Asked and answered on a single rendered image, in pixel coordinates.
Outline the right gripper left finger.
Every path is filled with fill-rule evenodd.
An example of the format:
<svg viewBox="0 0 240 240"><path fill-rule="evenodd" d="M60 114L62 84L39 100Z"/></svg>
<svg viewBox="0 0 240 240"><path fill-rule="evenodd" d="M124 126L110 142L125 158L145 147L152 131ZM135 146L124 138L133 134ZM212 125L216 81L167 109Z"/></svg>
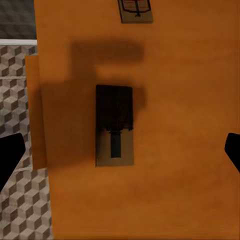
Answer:
<svg viewBox="0 0 240 240"><path fill-rule="evenodd" d="M26 151L21 133L0 138L0 192Z"/></svg>

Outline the mousetrap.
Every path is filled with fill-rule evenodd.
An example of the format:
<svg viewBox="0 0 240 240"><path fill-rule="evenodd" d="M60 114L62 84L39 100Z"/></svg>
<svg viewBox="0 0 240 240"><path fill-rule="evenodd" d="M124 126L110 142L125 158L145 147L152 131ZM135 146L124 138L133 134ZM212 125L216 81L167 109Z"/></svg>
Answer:
<svg viewBox="0 0 240 240"><path fill-rule="evenodd" d="M152 24L150 0L117 0L121 23Z"/></svg>
<svg viewBox="0 0 240 240"><path fill-rule="evenodd" d="M95 166L134 166L131 86L96 85Z"/></svg>

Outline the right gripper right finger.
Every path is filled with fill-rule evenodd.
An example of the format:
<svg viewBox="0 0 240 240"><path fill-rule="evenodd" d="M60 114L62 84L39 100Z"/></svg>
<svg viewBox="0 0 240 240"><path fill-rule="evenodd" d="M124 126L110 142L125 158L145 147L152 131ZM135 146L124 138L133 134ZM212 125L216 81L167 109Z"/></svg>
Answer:
<svg viewBox="0 0 240 240"><path fill-rule="evenodd" d="M240 172L240 135L229 133L224 150Z"/></svg>

